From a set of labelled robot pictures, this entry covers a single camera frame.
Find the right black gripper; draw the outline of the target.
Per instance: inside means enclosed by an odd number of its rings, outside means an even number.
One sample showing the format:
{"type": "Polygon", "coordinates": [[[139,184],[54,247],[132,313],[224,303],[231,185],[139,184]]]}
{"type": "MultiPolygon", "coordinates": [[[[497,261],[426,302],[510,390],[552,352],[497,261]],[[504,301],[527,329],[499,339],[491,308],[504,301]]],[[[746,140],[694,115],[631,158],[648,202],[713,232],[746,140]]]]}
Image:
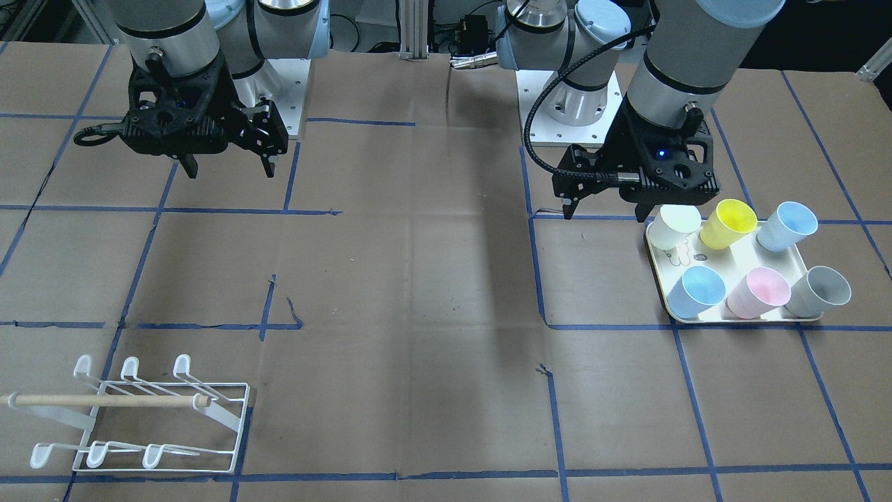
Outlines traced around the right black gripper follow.
{"type": "MultiPolygon", "coordinates": [[[[142,155],[174,155],[188,178],[196,178],[193,155],[223,152],[240,139],[246,116],[223,53],[203,69],[174,77],[168,59],[151,50],[134,61],[128,83],[130,110],[123,120],[121,139],[142,155]]],[[[267,178],[276,174],[276,156],[262,155],[267,178]]]]}

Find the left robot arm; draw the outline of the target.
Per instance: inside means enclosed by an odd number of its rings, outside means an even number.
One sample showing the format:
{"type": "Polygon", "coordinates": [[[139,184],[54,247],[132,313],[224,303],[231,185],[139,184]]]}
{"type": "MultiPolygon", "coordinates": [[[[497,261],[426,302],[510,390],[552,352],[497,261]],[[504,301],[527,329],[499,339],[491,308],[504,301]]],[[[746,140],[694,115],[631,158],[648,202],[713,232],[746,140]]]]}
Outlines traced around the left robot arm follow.
{"type": "Polygon", "coordinates": [[[564,219],[580,200],[617,190],[644,220],[660,204],[701,206],[719,194],[705,117],[781,1],[657,1],[653,25],[633,29],[611,1],[507,1],[494,44],[501,67],[549,72],[523,114],[530,159],[551,174],[564,219]],[[596,151],[569,144],[557,165],[533,148],[545,115],[582,128],[598,123],[622,50],[649,41],[596,151]]]}

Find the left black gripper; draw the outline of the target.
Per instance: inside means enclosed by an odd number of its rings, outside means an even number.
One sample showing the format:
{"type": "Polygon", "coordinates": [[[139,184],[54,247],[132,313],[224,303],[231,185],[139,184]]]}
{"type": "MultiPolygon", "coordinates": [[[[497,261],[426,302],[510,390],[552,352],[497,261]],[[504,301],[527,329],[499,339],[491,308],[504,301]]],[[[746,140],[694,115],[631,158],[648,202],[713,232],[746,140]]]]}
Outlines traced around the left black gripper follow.
{"type": "MultiPolygon", "coordinates": [[[[605,140],[606,171],[635,174],[634,183],[622,183],[620,197],[635,203],[635,220],[646,222],[659,204],[701,206],[720,192],[713,166],[714,144],[703,109],[682,108],[682,126],[665,128],[646,120],[622,99],[605,140]]],[[[577,197],[562,196],[562,214],[573,219],[577,197]]]]}

